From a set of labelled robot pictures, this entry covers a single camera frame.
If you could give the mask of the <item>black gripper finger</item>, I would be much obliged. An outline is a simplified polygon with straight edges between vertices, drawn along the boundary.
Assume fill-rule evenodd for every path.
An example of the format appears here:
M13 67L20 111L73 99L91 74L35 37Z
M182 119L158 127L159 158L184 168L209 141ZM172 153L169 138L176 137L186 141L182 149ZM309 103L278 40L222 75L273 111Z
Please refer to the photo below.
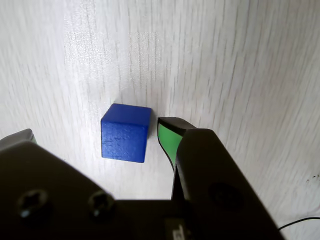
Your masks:
M128 240L112 198L40 147L32 130L0 141L0 237L3 240Z
M216 133L159 117L158 142L174 168L195 240L281 240L282 234Z

